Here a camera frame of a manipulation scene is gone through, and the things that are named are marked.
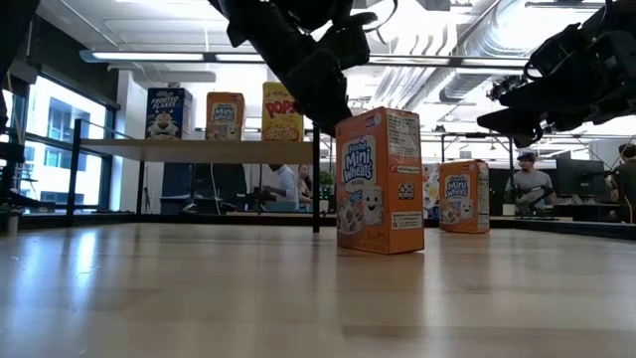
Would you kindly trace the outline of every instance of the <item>orange cereal box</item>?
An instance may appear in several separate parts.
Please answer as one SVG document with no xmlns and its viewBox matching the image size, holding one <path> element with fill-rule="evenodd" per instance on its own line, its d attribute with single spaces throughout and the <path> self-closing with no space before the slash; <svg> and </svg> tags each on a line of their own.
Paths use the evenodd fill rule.
<svg viewBox="0 0 636 358">
<path fill-rule="evenodd" d="M 262 85 L 262 140 L 302 141 L 303 116 L 283 84 Z"/>
<path fill-rule="evenodd" d="M 240 140 L 245 119 L 245 98 L 241 93 L 208 93 L 206 139 Z"/>
<path fill-rule="evenodd" d="M 488 164 L 481 160 L 439 166 L 439 228 L 455 233 L 490 231 Z"/>
<path fill-rule="evenodd" d="M 338 245 L 424 249 L 419 117 L 377 108 L 336 125 Z"/>
</svg>

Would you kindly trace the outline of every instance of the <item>man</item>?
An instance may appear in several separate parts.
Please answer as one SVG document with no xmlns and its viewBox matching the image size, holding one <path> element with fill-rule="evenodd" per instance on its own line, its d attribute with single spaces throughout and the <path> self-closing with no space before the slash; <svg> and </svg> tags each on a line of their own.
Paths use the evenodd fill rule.
<svg viewBox="0 0 636 358">
<path fill-rule="evenodd" d="M 521 170 L 515 173 L 515 186 L 518 187 L 522 193 L 521 198 L 517 200 L 518 209 L 527 209 L 528 204 L 534 202 L 545 194 L 545 190 L 553 189 L 553 181 L 550 179 L 550 175 L 544 173 L 541 170 L 535 169 L 535 161 L 537 157 L 532 152 L 521 154 L 517 160 L 519 160 L 519 166 Z M 513 192 L 510 184 L 506 184 L 506 192 Z M 557 196 L 554 192 L 550 193 L 546 198 L 549 204 L 555 204 L 557 202 Z M 539 201 L 536 204 L 537 208 L 544 206 L 544 200 Z"/>
<path fill-rule="evenodd" d="M 636 223 L 636 145 L 622 144 L 618 153 L 623 164 L 605 178 L 611 191 L 612 201 L 621 204 L 620 219 L 626 223 Z"/>
<path fill-rule="evenodd" d="M 263 189 L 275 194 L 279 202 L 294 203 L 294 210 L 298 210 L 298 182 L 294 171 L 286 164 L 269 164 L 269 169 L 278 175 L 280 182 L 277 187 L 266 185 Z"/>
</svg>

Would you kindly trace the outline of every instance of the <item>blue cereal box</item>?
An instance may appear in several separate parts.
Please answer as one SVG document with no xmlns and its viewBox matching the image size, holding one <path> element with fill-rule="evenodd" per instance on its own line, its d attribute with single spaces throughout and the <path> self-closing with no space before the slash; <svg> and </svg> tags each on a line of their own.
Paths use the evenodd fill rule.
<svg viewBox="0 0 636 358">
<path fill-rule="evenodd" d="M 192 95 L 185 89 L 148 89 L 146 139 L 187 139 Z"/>
</svg>

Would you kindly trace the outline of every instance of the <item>computer monitor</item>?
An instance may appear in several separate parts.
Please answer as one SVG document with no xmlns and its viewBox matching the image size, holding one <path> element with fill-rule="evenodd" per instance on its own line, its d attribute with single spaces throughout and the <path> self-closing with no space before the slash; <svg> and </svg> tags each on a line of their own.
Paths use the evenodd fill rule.
<svg viewBox="0 0 636 358">
<path fill-rule="evenodd" d="M 556 160 L 556 191 L 561 196 L 586 196 L 602 200 L 607 196 L 603 162 L 595 160 Z"/>
</svg>

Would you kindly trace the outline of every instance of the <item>person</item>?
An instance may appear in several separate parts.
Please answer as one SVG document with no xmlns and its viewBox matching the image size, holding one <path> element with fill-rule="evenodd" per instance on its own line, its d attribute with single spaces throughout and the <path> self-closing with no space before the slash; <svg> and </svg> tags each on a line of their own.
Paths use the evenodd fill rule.
<svg viewBox="0 0 636 358">
<path fill-rule="evenodd" d="M 515 173 L 515 186 L 518 187 L 524 194 L 517 200 L 518 207 L 523 206 L 524 203 L 529 204 L 539 199 L 545 194 L 546 190 L 553 189 L 553 181 L 550 175 L 544 173 L 541 170 L 535 169 L 535 162 L 537 157 L 532 152 L 521 154 L 517 157 L 519 160 L 519 166 L 521 170 Z M 506 184 L 506 192 L 512 193 L 510 179 Z M 555 204 L 557 202 L 557 196 L 554 192 L 550 192 L 546 200 L 540 200 L 535 206 L 539 209 L 543 208 L 545 204 Z"/>
<path fill-rule="evenodd" d="M 636 145 L 622 144 L 618 147 L 623 164 L 616 167 L 605 178 L 611 199 L 621 204 L 620 219 L 626 223 L 636 223 Z"/>
<path fill-rule="evenodd" d="M 311 188 L 309 165 L 300 164 L 298 166 L 298 207 L 300 211 L 309 211 L 311 205 Z"/>
<path fill-rule="evenodd" d="M 276 195 L 278 202 L 294 203 L 294 210 L 298 210 L 298 182 L 293 170 L 286 164 L 269 164 L 269 169 L 280 179 L 277 187 L 263 186 L 263 190 Z"/>
</svg>

